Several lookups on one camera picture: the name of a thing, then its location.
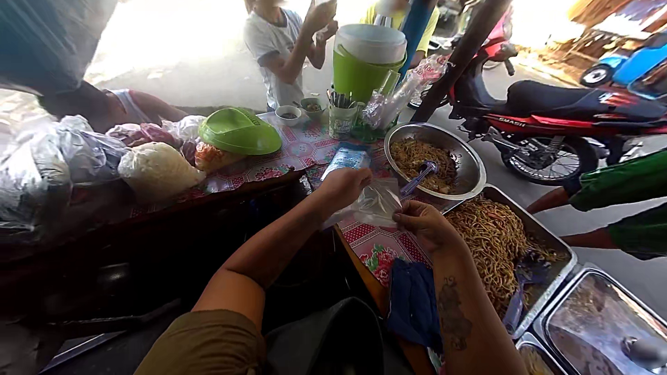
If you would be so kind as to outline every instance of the forearm tattoo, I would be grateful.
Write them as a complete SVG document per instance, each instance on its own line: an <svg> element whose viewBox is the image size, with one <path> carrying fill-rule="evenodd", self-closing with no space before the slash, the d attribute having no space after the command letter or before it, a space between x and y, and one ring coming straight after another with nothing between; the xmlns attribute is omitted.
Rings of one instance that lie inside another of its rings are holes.
<svg viewBox="0 0 667 375"><path fill-rule="evenodd" d="M443 347L452 350L465 350L468 345L466 338L470 337L472 323L466 319L460 308L456 279L453 276L445 278L438 294L438 313L440 315L440 332L442 333Z"/></svg>

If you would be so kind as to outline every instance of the blue packet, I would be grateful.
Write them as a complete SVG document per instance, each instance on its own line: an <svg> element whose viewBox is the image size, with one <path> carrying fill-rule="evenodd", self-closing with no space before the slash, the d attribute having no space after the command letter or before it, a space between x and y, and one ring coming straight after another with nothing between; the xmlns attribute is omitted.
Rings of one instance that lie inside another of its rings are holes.
<svg viewBox="0 0 667 375"><path fill-rule="evenodd" d="M369 145L354 145L349 142L339 143L336 154L331 159L331 163L327 166L320 180L324 181L329 172L338 168L368 168L371 165L369 151Z"/></svg>

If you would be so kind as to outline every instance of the yellow shirt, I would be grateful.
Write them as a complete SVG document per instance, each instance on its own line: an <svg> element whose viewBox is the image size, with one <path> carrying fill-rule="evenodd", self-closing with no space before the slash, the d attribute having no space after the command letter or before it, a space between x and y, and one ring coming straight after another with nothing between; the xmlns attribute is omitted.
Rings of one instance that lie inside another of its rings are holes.
<svg viewBox="0 0 667 375"><path fill-rule="evenodd" d="M373 22L375 21L376 15L378 13L375 10L375 4L371 5L370 8L366 11L366 16L362 18L360 23L367 23L370 25L373 25ZM428 42L431 39L431 36L433 36L433 32L436 30L436 24L438 23L438 17L440 16L440 11L438 10L438 7L433 8L433 13L431 13L431 18L428 20L428 24L426 25L426 30L424 30L424 35L422 35L422 40L419 41L419 45L417 45L417 51L424 51L424 53L428 52ZM392 15L392 29L397 29L401 26L403 23L403 19L406 17L406 13L403 11L396 12Z"/></svg>

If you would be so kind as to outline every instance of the green plastic lid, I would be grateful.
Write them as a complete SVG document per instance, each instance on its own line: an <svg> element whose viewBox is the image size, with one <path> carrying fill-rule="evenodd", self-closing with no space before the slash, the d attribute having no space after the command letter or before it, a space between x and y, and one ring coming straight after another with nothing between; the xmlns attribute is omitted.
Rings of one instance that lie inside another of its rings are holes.
<svg viewBox="0 0 667 375"><path fill-rule="evenodd" d="M241 108L213 112L199 126L199 136L209 145L243 155L265 155L283 144L273 126Z"/></svg>

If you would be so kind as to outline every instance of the floral tablecloth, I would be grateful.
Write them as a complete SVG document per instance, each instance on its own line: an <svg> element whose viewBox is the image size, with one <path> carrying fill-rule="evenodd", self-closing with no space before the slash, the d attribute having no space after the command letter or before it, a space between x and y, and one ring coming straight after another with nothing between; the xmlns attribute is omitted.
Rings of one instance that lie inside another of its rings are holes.
<svg viewBox="0 0 667 375"><path fill-rule="evenodd" d="M371 147L371 169L375 178L393 177L392 167L384 153L384 141L378 141ZM307 170L310 184L317 188L327 165L315 165ZM441 210L446 202L437 202L422 195L411 195L404 200L420 200L433 204ZM394 259L407 262L421 262L431 267L432 263L426 252L419 246L415 236L409 232L393 228L371 226L355 221L353 218L338 223L345 241L350 245L368 270L383 286L389 286L389 270Z"/></svg>
<svg viewBox="0 0 667 375"><path fill-rule="evenodd" d="M236 190L246 182L263 181L280 177L290 169L299 171L314 165L326 166L336 153L338 141L329 137L328 127L320 122L304 118L296 127L280 124L274 112L257 115L271 124L283 141L282 147L269 155L249 156L222 168L170 202L136 205L130 217L137 217L162 210L176 203L194 200L208 194Z"/></svg>
<svg viewBox="0 0 667 375"><path fill-rule="evenodd" d="M155 212L173 203L186 202L208 194L235 190L246 182L279 177L290 169L306 169L310 184L315 189L319 187L319 179L338 146L338 141L329 137L327 127L315 121L306 121L297 127L284 127L279 124L273 112L263 113L259 117L278 130L283 140L280 150L269 155L247 157L223 168L209 175L201 185L178 196L174 202L135 206L131 216ZM392 167L384 154L384 141L379 140L369 147L374 177L393 177ZM409 196L406 199L424 200L439 206L437 202L423 196ZM354 219L344 220L339 226L354 253L384 286L388 286L389 270L396 258L408 262L422 262L428 266L432 264L411 233L362 224Z"/></svg>

